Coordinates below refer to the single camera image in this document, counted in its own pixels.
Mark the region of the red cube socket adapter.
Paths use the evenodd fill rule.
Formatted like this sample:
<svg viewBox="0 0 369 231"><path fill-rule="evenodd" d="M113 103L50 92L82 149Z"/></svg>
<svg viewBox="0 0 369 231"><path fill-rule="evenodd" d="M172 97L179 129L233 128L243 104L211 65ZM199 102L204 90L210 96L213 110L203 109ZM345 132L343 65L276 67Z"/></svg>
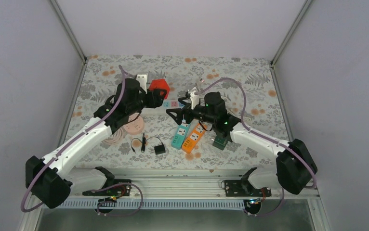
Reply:
<svg viewBox="0 0 369 231"><path fill-rule="evenodd" d="M150 90L154 90L154 89L165 90L166 93L161 93L161 95L164 96L164 99L167 99L168 95L170 93L170 87L169 87L166 79L164 79L164 78L153 79L150 83L149 89Z"/></svg>

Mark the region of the white multicolour power strip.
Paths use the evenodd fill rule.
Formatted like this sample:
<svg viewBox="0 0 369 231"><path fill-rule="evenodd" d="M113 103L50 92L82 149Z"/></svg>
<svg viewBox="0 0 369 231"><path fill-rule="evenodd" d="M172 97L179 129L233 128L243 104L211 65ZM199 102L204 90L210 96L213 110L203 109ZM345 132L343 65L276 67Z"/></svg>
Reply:
<svg viewBox="0 0 369 231"><path fill-rule="evenodd" d="M164 100L162 106L157 108L144 108L141 112L142 116L165 115L167 109L183 108L184 104L175 100Z"/></svg>

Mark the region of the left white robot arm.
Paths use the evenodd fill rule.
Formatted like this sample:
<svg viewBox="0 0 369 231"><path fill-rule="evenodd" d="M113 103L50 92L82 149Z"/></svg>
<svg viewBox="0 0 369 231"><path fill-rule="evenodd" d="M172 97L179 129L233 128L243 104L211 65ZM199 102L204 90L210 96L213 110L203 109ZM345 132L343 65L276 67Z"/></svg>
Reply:
<svg viewBox="0 0 369 231"><path fill-rule="evenodd" d="M128 124L131 115L141 113L144 108L161 107L169 92L169 86L160 84L159 79L153 80L149 88L139 77L123 79L116 93L106 99L77 134L44 157L32 156L26 161L26 193L21 210L33 210L26 208L30 193L48 208L58 207L73 193L110 194L115 183L109 171L98 167L80 172L71 170L92 148Z"/></svg>

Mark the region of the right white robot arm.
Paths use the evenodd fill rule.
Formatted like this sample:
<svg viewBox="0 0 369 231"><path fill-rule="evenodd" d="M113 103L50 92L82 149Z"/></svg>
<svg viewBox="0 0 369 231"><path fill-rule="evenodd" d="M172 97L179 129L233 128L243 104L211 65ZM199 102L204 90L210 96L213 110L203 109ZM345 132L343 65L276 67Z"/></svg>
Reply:
<svg viewBox="0 0 369 231"><path fill-rule="evenodd" d="M177 124L193 120L209 123L217 136L275 159L275 167L253 167L242 176L241 189L245 195L253 196L259 189L278 187L298 195L304 188L308 188L309 181L317 173L317 167L303 141L280 140L247 128L240 118L227 111L218 92L207 93L204 104L184 102L189 98L189 93L179 98L179 102L184 104L182 108L166 111Z"/></svg>

